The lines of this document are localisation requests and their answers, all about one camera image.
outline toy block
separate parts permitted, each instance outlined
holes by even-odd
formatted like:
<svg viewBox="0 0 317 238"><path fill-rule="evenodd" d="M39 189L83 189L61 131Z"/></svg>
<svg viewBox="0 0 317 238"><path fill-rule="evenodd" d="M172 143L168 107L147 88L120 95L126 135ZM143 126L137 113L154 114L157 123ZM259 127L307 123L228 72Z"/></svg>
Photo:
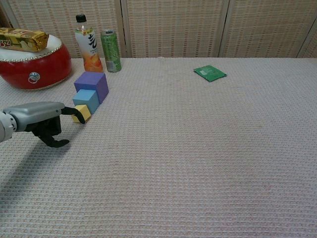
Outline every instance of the toy block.
<svg viewBox="0 0 317 238"><path fill-rule="evenodd" d="M101 104L106 98L109 89L105 73L84 72L75 82L76 91L80 89L95 90Z"/></svg>
<svg viewBox="0 0 317 238"><path fill-rule="evenodd" d="M91 114L94 114L99 106L99 100L95 90L79 90L73 97L73 102L75 106L87 105Z"/></svg>
<svg viewBox="0 0 317 238"><path fill-rule="evenodd" d="M81 115L83 115L85 121L87 121L88 118L91 117L91 114L87 105L77 105L75 106L75 108L81 113ZM71 118L73 119L74 122L79 123L78 118L75 117L74 115L71 115Z"/></svg>

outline bottle label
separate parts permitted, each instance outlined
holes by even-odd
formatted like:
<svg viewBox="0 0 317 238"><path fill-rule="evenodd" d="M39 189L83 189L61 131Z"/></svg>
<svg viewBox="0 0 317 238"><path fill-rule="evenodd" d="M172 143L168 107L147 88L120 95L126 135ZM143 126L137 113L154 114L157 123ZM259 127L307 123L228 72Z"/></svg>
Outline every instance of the bottle label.
<svg viewBox="0 0 317 238"><path fill-rule="evenodd" d="M75 31L75 38L84 58L86 71L103 72L103 65L97 53L97 39L92 28L86 31Z"/></svg>

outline purple cube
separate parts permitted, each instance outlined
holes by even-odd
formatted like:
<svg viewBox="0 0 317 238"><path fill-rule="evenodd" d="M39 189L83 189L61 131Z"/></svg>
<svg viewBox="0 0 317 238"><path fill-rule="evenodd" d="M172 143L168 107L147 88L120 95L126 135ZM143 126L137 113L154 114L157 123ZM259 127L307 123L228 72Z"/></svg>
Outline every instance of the purple cube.
<svg viewBox="0 0 317 238"><path fill-rule="evenodd" d="M100 104L109 92L105 73L83 72L74 85L77 92L80 89L95 90Z"/></svg>

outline green can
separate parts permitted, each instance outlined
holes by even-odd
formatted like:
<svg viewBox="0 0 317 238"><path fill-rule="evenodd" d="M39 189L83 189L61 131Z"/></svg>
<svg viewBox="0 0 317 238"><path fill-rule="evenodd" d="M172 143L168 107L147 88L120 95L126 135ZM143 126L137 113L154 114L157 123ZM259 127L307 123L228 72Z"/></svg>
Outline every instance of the green can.
<svg viewBox="0 0 317 238"><path fill-rule="evenodd" d="M103 30L100 33L108 72L121 70L120 54L117 34L114 30Z"/></svg>

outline yellow cube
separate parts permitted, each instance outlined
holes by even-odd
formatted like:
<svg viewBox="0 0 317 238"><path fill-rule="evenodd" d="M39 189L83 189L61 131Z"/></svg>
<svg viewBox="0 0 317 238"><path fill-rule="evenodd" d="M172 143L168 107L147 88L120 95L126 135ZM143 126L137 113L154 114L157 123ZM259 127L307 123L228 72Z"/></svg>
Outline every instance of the yellow cube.
<svg viewBox="0 0 317 238"><path fill-rule="evenodd" d="M80 113L83 115L85 121L87 121L88 118L90 118L91 114L90 114L90 111L89 111L87 105L77 105L77 106L75 106L75 108L78 111L80 111ZM71 118L73 119L74 122L79 123L79 120L74 115L71 115Z"/></svg>

